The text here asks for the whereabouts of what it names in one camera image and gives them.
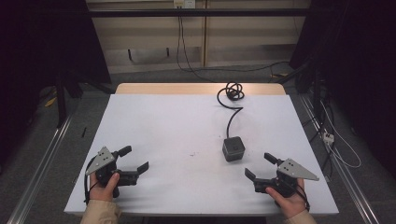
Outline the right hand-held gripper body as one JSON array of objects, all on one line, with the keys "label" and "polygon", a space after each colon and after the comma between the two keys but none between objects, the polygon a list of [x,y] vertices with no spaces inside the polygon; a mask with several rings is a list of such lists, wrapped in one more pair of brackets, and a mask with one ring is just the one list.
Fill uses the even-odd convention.
[{"label": "right hand-held gripper body", "polygon": [[297,191],[298,178],[319,181],[319,177],[292,159],[276,160],[276,191],[289,198]]}]

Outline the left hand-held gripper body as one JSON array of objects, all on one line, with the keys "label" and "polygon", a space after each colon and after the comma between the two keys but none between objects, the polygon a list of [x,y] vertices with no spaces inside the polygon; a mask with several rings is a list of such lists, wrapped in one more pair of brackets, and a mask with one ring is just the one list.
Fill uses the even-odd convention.
[{"label": "left hand-held gripper body", "polygon": [[95,173],[98,183],[106,186],[111,176],[118,171],[117,160],[120,156],[118,151],[110,152],[107,147],[102,147],[93,157],[86,168],[85,176]]}]

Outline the person's left hand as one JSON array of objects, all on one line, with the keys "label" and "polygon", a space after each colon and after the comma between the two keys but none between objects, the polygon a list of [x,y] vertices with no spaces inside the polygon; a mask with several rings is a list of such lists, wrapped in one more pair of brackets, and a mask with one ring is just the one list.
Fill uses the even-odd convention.
[{"label": "person's left hand", "polygon": [[113,190],[117,186],[120,179],[118,173],[113,174],[107,185],[103,187],[97,180],[96,174],[90,175],[90,199],[96,201],[113,201]]}]

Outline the person's right hand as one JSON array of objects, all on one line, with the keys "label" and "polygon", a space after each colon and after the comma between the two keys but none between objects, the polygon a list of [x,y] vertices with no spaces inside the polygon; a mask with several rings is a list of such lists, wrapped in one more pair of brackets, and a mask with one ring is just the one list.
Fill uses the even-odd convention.
[{"label": "person's right hand", "polygon": [[266,188],[265,191],[279,204],[285,218],[294,217],[305,210],[305,200],[297,193],[284,198],[275,189]]}]

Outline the black cube device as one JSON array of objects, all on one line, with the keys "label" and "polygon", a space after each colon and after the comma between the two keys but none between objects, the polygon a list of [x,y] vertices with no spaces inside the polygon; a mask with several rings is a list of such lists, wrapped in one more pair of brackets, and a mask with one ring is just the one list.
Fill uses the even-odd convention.
[{"label": "black cube device", "polygon": [[227,138],[223,141],[222,152],[226,161],[241,160],[245,150],[246,148],[239,136]]}]

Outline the white table cover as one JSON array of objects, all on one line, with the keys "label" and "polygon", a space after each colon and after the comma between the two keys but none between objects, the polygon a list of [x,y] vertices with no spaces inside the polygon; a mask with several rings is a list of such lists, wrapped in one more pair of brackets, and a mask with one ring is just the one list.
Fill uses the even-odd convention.
[{"label": "white table cover", "polygon": [[[268,152],[291,158],[315,175],[321,170],[287,95],[247,95],[238,114],[214,95],[115,94],[110,97],[88,155],[102,147],[132,152],[118,159],[122,170],[148,162],[135,186],[120,188],[121,211],[135,216],[270,216],[273,199],[255,191],[248,168],[273,178]],[[226,161],[223,141],[239,136],[246,148]]]}]

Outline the black metal stand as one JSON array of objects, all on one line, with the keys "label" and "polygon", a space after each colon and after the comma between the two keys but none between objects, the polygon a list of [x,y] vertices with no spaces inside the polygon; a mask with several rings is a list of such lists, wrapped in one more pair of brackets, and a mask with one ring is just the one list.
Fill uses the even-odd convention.
[{"label": "black metal stand", "polygon": [[83,94],[81,87],[78,85],[78,78],[72,72],[61,70],[55,78],[55,87],[58,100],[58,124],[57,127],[61,128],[67,117],[65,93],[72,98],[80,98]]}]

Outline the black curtain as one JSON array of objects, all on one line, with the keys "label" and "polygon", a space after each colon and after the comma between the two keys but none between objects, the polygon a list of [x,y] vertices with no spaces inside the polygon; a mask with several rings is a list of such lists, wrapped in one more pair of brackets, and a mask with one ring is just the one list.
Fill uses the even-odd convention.
[{"label": "black curtain", "polygon": [[316,62],[352,126],[396,178],[396,0],[310,0],[290,66]]},{"label": "black curtain", "polygon": [[0,0],[0,162],[13,154],[42,89],[108,83],[87,0]]}]

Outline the black horizontal metal bar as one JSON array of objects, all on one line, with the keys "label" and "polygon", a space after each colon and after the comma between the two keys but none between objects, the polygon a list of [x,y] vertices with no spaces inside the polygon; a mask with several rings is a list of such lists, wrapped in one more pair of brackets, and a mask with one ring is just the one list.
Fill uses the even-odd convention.
[{"label": "black horizontal metal bar", "polygon": [[94,9],[88,14],[95,18],[110,17],[297,17],[312,13],[308,8],[269,9]]}]

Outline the aluminium floor rail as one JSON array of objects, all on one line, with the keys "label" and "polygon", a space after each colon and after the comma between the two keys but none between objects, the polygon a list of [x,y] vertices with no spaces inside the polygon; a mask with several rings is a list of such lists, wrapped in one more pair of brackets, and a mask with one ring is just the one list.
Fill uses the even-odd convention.
[{"label": "aluminium floor rail", "polygon": [[66,135],[70,126],[73,116],[68,115],[62,125],[56,129],[46,152],[36,168],[32,178],[28,182],[26,189],[22,196],[18,200],[16,207],[14,208],[7,224],[24,224],[27,215],[29,214],[35,198],[44,182],[45,177],[53,163],[53,160],[61,146],[64,136]]},{"label": "aluminium floor rail", "polygon": [[[317,131],[320,130],[319,123],[317,119],[314,119],[314,108],[313,103],[311,103],[309,97],[300,95],[299,98],[301,99],[304,109],[308,116],[313,119],[312,123]],[[321,138],[322,143],[324,144],[327,153],[330,153],[330,158],[332,161],[332,166],[334,169],[337,170],[338,174],[340,175],[344,185],[346,186],[346,190],[351,197],[351,200],[355,204],[356,208],[358,209],[363,223],[365,224],[380,224],[380,219],[375,214],[375,211],[369,201],[367,200],[366,196],[364,195],[363,191],[361,190],[358,182],[350,172],[349,168],[356,168],[352,167],[351,165],[347,165],[344,161],[342,156],[339,154],[339,151],[335,146],[331,147],[329,143],[325,143],[324,137],[322,137],[321,132],[319,132],[319,136]]]}]

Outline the white wall socket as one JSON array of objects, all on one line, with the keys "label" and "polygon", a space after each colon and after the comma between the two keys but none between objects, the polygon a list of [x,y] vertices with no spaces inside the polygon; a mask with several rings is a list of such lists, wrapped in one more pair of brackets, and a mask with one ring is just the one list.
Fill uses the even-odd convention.
[{"label": "white wall socket", "polygon": [[196,8],[195,0],[174,0],[174,8]]}]

